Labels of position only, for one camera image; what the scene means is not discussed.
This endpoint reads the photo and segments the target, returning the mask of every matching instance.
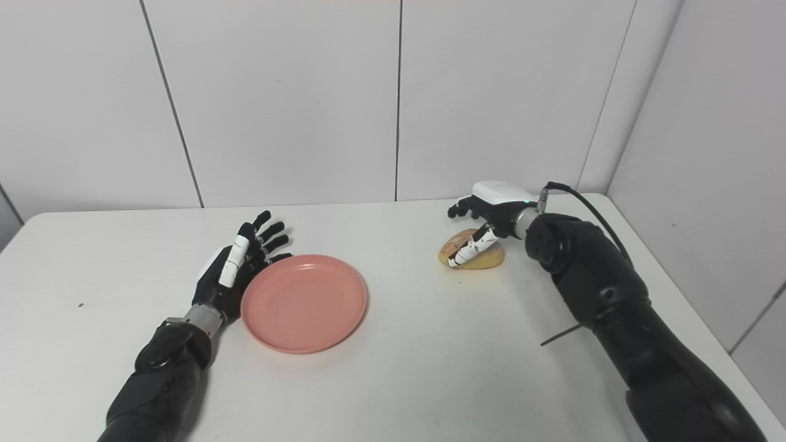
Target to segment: black finger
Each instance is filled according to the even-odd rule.
[[[273,238],[272,240],[270,240],[270,242],[265,244],[262,247],[262,250],[263,250],[263,252],[265,252],[265,255],[270,255],[271,253],[273,253],[273,251],[275,249],[278,249],[279,247],[281,247],[282,245],[284,245],[284,244],[286,244],[288,242],[289,242],[289,236],[287,236],[287,235],[277,236],[277,237]]]
[[[248,262],[248,274],[253,278],[260,271],[264,270],[265,267],[271,265],[272,263],[276,263],[278,261],[284,260],[286,258],[291,257],[291,253],[282,253],[280,255],[276,255],[272,258],[267,258],[267,256],[263,255],[262,253],[255,256],[251,261]]]
[[[271,239],[273,236],[281,233],[284,231],[284,222],[279,221],[278,223],[272,224],[270,227],[266,228],[264,232],[259,234],[259,240],[264,244],[267,240]]]
[[[276,256],[270,258],[269,261],[272,264],[272,263],[277,263],[278,261],[281,261],[281,260],[286,260],[287,258],[292,258],[292,254],[291,253],[282,253],[281,255],[276,255]]]
[[[262,249],[262,243],[259,242],[257,237],[248,244],[248,251],[246,252],[246,260],[250,260],[253,256],[256,256],[259,253],[259,250]]]
[[[243,223],[241,228],[237,230],[237,235],[252,241],[256,238],[256,229],[251,223]]]
[[[270,214],[269,210],[266,210],[266,211],[260,213],[259,215],[257,215],[256,219],[254,220],[254,228],[259,230],[259,228],[262,227],[262,225],[264,223],[267,223],[268,221],[270,221],[270,217],[271,217],[271,214]]]

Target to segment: white wall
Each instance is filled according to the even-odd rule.
[[[784,2],[686,2],[609,190],[727,349],[786,279],[784,42]],[[786,422],[768,330],[734,357]]]
[[[145,4],[205,205],[393,201],[398,2]]]
[[[0,2],[0,182],[40,212],[198,207],[138,2]]]
[[[13,213],[8,201],[0,193],[0,251],[8,244],[8,241],[11,241],[20,227],[19,219]]]
[[[634,3],[404,2],[399,199],[575,185]]]
[[[184,149],[140,3],[4,2],[0,182],[28,219],[197,206],[186,152],[207,206],[608,181],[677,3],[147,0]]]

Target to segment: black cable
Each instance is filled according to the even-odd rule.
[[[612,241],[614,241],[614,244],[617,245],[617,248],[619,249],[619,252],[623,255],[623,258],[625,258],[625,260],[628,263],[630,263],[631,267],[634,265],[633,261],[630,260],[630,255],[628,255],[628,251],[625,249],[625,245],[623,245],[623,242],[619,240],[617,233],[614,231],[614,229],[612,229],[611,226],[608,225],[608,223],[606,222],[606,218],[604,218],[601,215],[601,213],[595,208],[595,206],[593,206],[592,203],[587,201],[587,199],[584,198],[583,195],[573,190],[573,188],[570,187],[569,185],[563,184],[561,182],[549,181],[549,183],[545,185],[544,189],[561,190],[563,192],[573,195],[574,197],[576,197],[576,199],[581,201],[589,209],[589,211],[592,212],[593,215],[595,215],[595,218],[597,218],[597,220],[600,221],[603,228],[606,229],[606,231],[608,232],[608,236],[612,237]]]

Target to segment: white finger segment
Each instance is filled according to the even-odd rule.
[[[237,271],[245,261],[245,254],[248,251],[248,245],[250,243],[248,238],[237,235],[230,249],[230,255],[226,258],[224,268],[221,270],[219,284],[227,288],[232,288],[232,286],[235,285]]]
[[[483,234],[478,241],[475,241],[474,238],[469,238],[467,243],[458,249],[454,256],[448,258],[447,263],[451,267],[458,267],[491,247],[498,239],[491,229]]]

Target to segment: panel seam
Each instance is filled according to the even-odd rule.
[[[612,76],[608,79],[608,85],[606,86],[606,94],[603,96],[603,102],[601,102],[601,110],[597,113],[595,128],[592,131],[592,136],[589,138],[590,144],[587,146],[587,153],[584,156],[584,164],[582,164],[582,170],[578,173],[578,181],[576,182],[576,189],[578,189],[578,185],[581,184],[582,182],[582,177],[584,176],[584,168],[586,168],[587,161],[590,159],[589,154],[592,151],[592,144],[595,141],[595,134],[597,133],[597,127],[600,126],[601,124],[601,117],[603,116],[603,110],[606,107],[608,92],[612,89],[612,84],[614,83],[614,75],[617,73],[617,65],[619,64],[619,59],[623,55],[623,48],[625,48],[625,41],[628,39],[628,31],[630,30],[630,23],[633,22],[634,14],[636,13],[636,5],[638,5],[638,0],[634,2],[634,7],[630,10],[630,17],[628,17],[628,24],[627,26],[625,26],[625,34],[623,35],[623,42],[622,44],[619,45],[619,52],[617,53],[617,59],[614,61]]]
[[[191,180],[194,184],[194,190],[196,191],[196,198],[199,200],[199,206],[204,208],[204,201],[202,200],[202,192],[199,188],[199,183],[197,181],[197,174],[194,172],[194,166],[191,162],[191,155],[189,154],[189,148],[185,144],[185,136],[183,135],[183,128],[180,125],[180,118],[178,117],[178,110],[174,106],[174,99],[172,98],[172,91],[169,87],[169,81],[167,80],[167,74],[163,70],[163,63],[161,62],[161,54],[158,51],[158,45],[156,44],[156,37],[152,33],[152,25],[150,24],[150,18],[148,17],[147,8],[145,8],[145,0],[139,0],[139,5],[142,9],[142,16],[145,17],[145,24],[148,28],[148,34],[150,34],[150,42],[152,43],[152,50],[156,54],[156,61],[158,62],[158,69],[161,72],[161,79],[163,80],[163,88],[167,91],[167,98],[169,99],[169,106],[172,109],[172,116],[174,117],[174,125],[178,128],[178,135],[180,136],[180,142],[183,146],[183,153],[185,154],[185,162],[189,165],[189,171],[191,172]]]
[[[396,101],[395,101],[395,178],[393,182],[393,201],[399,200],[399,139],[401,131],[399,125],[401,123],[401,41],[402,41],[402,28],[404,23],[404,0],[399,0],[399,77],[398,86],[396,87]]]

